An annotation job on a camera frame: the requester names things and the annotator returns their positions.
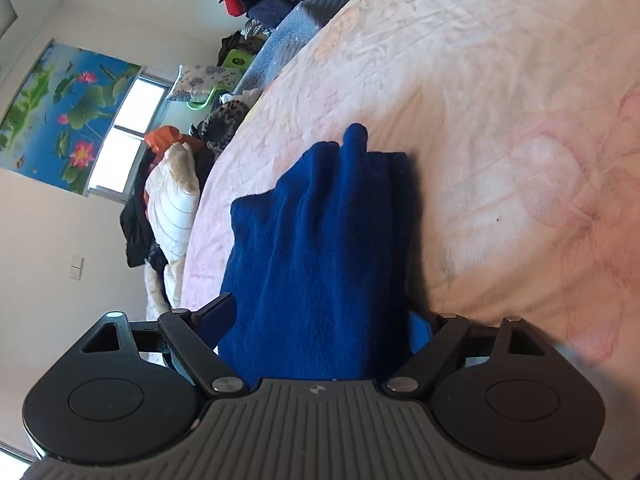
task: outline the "pillow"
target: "pillow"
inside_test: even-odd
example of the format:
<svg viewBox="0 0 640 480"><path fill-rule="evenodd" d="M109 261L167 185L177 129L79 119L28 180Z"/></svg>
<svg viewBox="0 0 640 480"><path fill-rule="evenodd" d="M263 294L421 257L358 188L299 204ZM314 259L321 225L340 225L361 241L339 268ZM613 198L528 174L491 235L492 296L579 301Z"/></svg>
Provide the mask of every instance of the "pillow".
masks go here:
<svg viewBox="0 0 640 480"><path fill-rule="evenodd" d="M182 295L182 275L184 274L184 257L164 268L164 289L171 303L171 308L180 307Z"/></svg>
<svg viewBox="0 0 640 480"><path fill-rule="evenodd" d="M180 65L178 79L167 95L168 101L192 101L203 103L214 88L233 90L242 71L239 68L221 66Z"/></svg>
<svg viewBox="0 0 640 480"><path fill-rule="evenodd" d="M145 288L146 288L146 315L147 321L155 321L161 314L169 312L162 296L162 283L160 276L149 262L145 263Z"/></svg>
<svg viewBox="0 0 640 480"><path fill-rule="evenodd" d="M176 142L149 174L146 214L169 264L183 257L200 201L191 147Z"/></svg>

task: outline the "bed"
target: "bed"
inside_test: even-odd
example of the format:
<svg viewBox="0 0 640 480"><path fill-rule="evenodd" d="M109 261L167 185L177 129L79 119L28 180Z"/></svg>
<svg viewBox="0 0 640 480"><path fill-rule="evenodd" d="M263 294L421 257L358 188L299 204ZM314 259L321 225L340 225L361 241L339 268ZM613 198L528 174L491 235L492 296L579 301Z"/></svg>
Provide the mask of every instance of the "bed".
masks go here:
<svg viewBox="0 0 640 480"><path fill-rule="evenodd" d="M206 183L182 306L220 291L229 208L353 122L415 164L423 309L558 341L607 407L593 459L640 471L640 0L351 0L251 110Z"/></svg>

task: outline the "window frame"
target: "window frame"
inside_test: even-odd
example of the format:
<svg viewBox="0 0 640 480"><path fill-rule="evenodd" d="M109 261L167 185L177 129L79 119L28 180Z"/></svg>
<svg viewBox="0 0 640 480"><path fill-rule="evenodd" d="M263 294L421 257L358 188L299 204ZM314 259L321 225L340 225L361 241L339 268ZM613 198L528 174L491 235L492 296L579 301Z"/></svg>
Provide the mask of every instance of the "window frame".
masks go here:
<svg viewBox="0 0 640 480"><path fill-rule="evenodd" d="M15 449L15 447L5 444L4 442L0 442L0 453L13 458L14 460L17 460L18 462L23 462L24 464L29 466L31 466L37 460L36 457L23 453Z"/></svg>
<svg viewBox="0 0 640 480"><path fill-rule="evenodd" d="M112 128L117 128L133 137L144 139L145 134L152 132L153 130L161 126L162 119L164 118L167 107L170 104L169 101L166 100L166 96L169 93L169 90L171 89L171 86L173 85L173 83L165 79L155 77L145 72L141 72L138 75L138 77L135 79L135 81L137 80L142 80L145 83L150 83L164 90L164 92L162 93L161 99L158 101L158 106L156 107L156 110L151 116L151 121L149 121L149 125L146 128L146 132L137 132L136 130L130 130L129 128L125 128L124 126L116 126L115 121ZM146 148L145 142L144 140L142 140L142 142L140 142L140 147L138 149L138 152L136 153L136 156L133 159L133 163L129 170L127 183L125 184L124 189L122 190L121 193L114 191L113 189L108 189L106 187L96 186L96 187L89 188L89 195L100 196L102 198L113 200L114 202L126 203L127 200L129 199L129 196L131 195L131 191L133 190L133 184L136 178L136 173L138 172L138 167L140 166L140 162L142 161L142 157L145 153L145 148Z"/></svg>

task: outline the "blue fleece blanket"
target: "blue fleece blanket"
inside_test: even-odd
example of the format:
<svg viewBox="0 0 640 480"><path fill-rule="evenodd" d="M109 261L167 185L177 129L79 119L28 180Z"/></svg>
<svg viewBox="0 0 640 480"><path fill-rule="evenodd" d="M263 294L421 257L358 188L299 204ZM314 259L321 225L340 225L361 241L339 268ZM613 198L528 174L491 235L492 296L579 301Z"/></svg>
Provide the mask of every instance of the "blue fleece blanket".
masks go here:
<svg viewBox="0 0 640 480"><path fill-rule="evenodd" d="M260 49L233 94L265 89L285 65L349 0L305 0L297 4Z"/></svg>
<svg viewBox="0 0 640 480"><path fill-rule="evenodd" d="M245 380L382 380L409 355L404 276L414 224L404 153L318 142L273 190L231 206L221 292L238 302L220 357Z"/></svg>

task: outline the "green object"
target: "green object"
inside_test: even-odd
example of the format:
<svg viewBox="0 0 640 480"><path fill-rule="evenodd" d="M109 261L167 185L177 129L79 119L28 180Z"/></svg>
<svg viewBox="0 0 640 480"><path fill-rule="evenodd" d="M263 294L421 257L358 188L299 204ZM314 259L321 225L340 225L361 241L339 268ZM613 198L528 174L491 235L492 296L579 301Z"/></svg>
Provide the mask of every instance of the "green object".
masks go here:
<svg viewBox="0 0 640 480"><path fill-rule="evenodd" d="M239 68L242 70L242 73L246 72L246 69L249 68L249 65L254 60L254 54L249 54L244 50L238 50L236 48L229 51L229 53L225 57L225 61L222 63L222 66L225 68Z"/></svg>
<svg viewBox="0 0 640 480"><path fill-rule="evenodd" d="M62 130L58 134L58 140L56 141L56 155L59 158L65 158L66 152L69 151L69 142L71 142L71 130Z"/></svg>
<svg viewBox="0 0 640 480"><path fill-rule="evenodd" d="M249 54L244 50L238 50L234 48L226 55L225 61L222 66L224 68L239 68L242 71L242 74L244 74L244 72L246 72L246 70L249 68L249 65L251 65L251 63L253 62L254 57L254 54ZM198 110L204 110L204 108L208 107L213 99L218 94L220 94L220 92L232 90L233 88L223 88L222 86L215 86L209 94L209 97L207 97L206 101L204 101L203 103L187 101L187 107L189 108L189 110L193 110L195 112Z"/></svg>
<svg viewBox="0 0 640 480"><path fill-rule="evenodd" d="M98 117L108 117L109 114L102 111L106 105L102 87L90 86L66 114L69 126L74 130L81 130L87 123Z"/></svg>
<svg viewBox="0 0 640 480"><path fill-rule="evenodd" d="M78 78L79 75L79 73L73 73L58 83L58 86L56 86L56 92L53 95L53 104L57 105L65 95L71 92L71 89L76 82L76 78Z"/></svg>

